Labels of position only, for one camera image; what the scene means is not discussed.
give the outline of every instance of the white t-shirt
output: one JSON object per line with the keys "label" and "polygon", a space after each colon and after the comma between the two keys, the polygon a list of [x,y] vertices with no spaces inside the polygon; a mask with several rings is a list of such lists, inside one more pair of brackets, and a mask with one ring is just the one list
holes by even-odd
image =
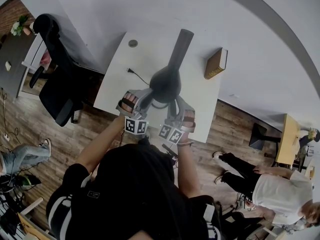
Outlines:
{"label": "white t-shirt", "polygon": [[296,223],[301,207],[312,200],[312,183],[295,170],[290,180],[272,174],[262,174],[255,185],[252,202],[275,212],[274,224]]}

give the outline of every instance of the hand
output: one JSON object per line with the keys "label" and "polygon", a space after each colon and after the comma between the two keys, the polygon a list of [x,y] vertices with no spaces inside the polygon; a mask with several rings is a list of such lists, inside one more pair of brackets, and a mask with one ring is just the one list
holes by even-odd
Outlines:
{"label": "hand", "polygon": [[249,200],[245,200],[245,205],[246,205],[247,207],[249,207],[249,208],[252,208],[252,207],[255,206],[255,205],[254,205],[252,202],[250,202]]}
{"label": "hand", "polygon": [[[193,121],[183,121],[182,122],[182,125],[184,126],[184,127],[192,127],[192,126],[194,126],[194,122],[195,122],[195,112],[193,111],[193,110],[187,110],[187,111],[185,111],[185,113],[184,113],[184,117],[188,117],[188,118],[193,118]],[[188,140],[189,140],[189,132],[185,132],[183,135],[182,135],[182,137],[181,137],[181,139],[179,140],[179,143],[187,143],[188,142]]]}
{"label": "hand", "polygon": [[267,174],[268,173],[268,167],[266,166],[256,166],[253,171],[256,174]]}
{"label": "hand", "polygon": [[[132,93],[130,93],[130,92],[127,92],[123,96],[123,98],[131,101],[134,104],[136,104],[137,101],[138,101],[138,98],[135,95],[133,95]],[[133,110],[130,106],[128,106],[127,104],[124,104],[123,102],[121,103],[121,108],[124,109],[125,111],[129,112],[129,113],[131,113],[132,110]]]}

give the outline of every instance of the brick wall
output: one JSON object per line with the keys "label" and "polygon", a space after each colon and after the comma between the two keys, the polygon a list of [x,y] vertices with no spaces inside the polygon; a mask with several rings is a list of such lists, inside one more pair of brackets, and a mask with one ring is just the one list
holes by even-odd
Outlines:
{"label": "brick wall", "polygon": [[0,6],[0,37],[10,32],[12,25],[22,15],[29,15],[29,19],[25,23],[26,26],[35,21],[35,18],[20,0],[7,0],[2,4]]}

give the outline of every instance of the white sneaker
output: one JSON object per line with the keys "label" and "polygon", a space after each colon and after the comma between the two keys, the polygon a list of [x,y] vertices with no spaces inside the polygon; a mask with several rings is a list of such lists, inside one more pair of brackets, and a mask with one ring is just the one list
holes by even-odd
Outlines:
{"label": "white sneaker", "polygon": [[223,177],[223,175],[217,177],[217,178],[215,179],[214,183],[217,184],[217,185],[218,185],[218,184],[221,184],[221,183],[222,183],[222,181],[221,181],[221,180],[222,180],[222,177]]}
{"label": "white sneaker", "polygon": [[49,157],[51,157],[51,148],[52,148],[51,140],[49,138],[46,138],[44,140],[44,144],[47,144],[49,146]]}
{"label": "white sneaker", "polygon": [[215,180],[214,180],[214,183],[215,184],[221,184],[222,183],[222,177],[226,174],[226,173],[230,173],[230,171],[229,170],[226,170],[221,176],[219,176],[219,177],[217,177]]}
{"label": "white sneaker", "polygon": [[218,160],[218,159],[220,159],[219,157],[220,157],[221,155],[223,155],[223,154],[225,154],[225,153],[224,153],[224,152],[221,152],[221,151],[214,152],[214,153],[212,154],[212,158],[213,158],[214,160]]}

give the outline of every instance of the white table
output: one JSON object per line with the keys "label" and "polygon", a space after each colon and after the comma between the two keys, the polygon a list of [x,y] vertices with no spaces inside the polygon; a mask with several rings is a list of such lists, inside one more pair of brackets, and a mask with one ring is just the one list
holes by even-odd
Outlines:
{"label": "white table", "polygon": [[[20,86],[20,91],[18,96],[20,97],[25,97],[25,98],[31,98],[31,99],[35,99],[35,100],[39,100],[39,96],[35,95],[35,94],[31,94],[28,92],[23,91],[23,87],[24,87],[24,82],[26,80],[26,77],[28,75],[28,73],[32,73],[34,74],[39,66],[40,66],[40,61],[44,55],[44,53],[47,50],[47,46],[45,44],[45,42],[43,41],[42,37],[40,34],[37,34],[27,55],[25,56],[24,61],[22,61],[22,65],[26,66],[26,70],[22,79],[22,84]],[[48,63],[45,68],[44,68],[44,73],[48,70],[50,63]]]}
{"label": "white table", "polygon": [[[119,115],[116,106],[128,90],[143,90],[148,86],[135,74],[128,73],[131,68],[147,83],[153,74],[168,65],[176,39],[163,36],[138,36],[126,33],[106,71],[94,107]],[[130,40],[137,40],[137,47],[128,45]],[[206,80],[204,72],[207,60],[192,54],[191,42],[180,68],[182,89],[180,96],[195,109],[196,128],[190,138],[205,143],[209,134],[218,99],[223,72]],[[167,117],[168,109],[150,107],[146,120],[149,126],[160,128]]]}

